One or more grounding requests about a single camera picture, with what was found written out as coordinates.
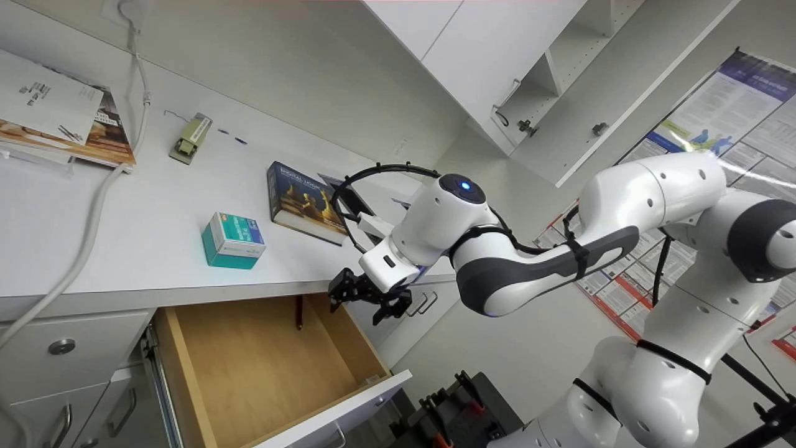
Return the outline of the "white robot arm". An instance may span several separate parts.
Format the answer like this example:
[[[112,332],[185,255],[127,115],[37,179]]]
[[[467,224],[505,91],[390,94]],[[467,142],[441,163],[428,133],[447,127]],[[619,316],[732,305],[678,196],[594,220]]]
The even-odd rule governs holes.
[[[709,153],[669,153],[599,171],[559,220],[557,244],[520,244],[485,191],[434,175],[395,224],[363,218],[373,244],[340,271],[332,302],[408,310],[408,285],[439,259],[461,302],[507,316],[567,285],[633,337],[604,339],[567,393],[490,448],[692,448],[712,373],[796,271],[796,206],[745,191]]]

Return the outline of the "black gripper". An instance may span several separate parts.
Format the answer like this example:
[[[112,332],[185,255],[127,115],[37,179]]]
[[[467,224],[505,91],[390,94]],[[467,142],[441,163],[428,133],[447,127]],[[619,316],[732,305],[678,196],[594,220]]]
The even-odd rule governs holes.
[[[377,305],[372,325],[379,326],[383,320],[400,320],[413,305],[413,295],[408,287],[393,287],[390,291],[380,291],[365,274],[340,269],[329,285],[332,313],[335,313],[347,302]]]

